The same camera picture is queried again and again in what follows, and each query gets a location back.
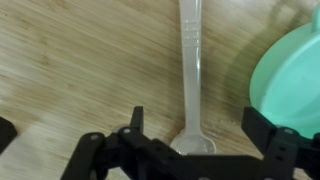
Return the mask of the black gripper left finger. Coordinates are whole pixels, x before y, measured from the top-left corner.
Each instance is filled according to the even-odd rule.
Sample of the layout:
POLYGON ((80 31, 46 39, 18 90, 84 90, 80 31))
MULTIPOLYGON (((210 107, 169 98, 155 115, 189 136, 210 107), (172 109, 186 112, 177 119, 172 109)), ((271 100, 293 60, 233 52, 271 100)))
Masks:
POLYGON ((106 180, 121 168, 131 180, 185 180, 181 156, 159 140, 143 134, 144 109, 133 109, 128 125, 109 136, 83 135, 74 149, 61 180, 106 180))

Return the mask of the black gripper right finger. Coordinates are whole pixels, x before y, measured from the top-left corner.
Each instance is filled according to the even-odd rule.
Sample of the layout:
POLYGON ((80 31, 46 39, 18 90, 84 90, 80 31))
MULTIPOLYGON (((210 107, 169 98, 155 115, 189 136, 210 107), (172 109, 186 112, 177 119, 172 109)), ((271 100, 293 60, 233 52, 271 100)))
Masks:
POLYGON ((274 125, 254 107, 244 108, 241 128, 263 155, 258 180, 293 180, 295 168, 320 180, 320 133, 305 138, 295 129, 274 125))

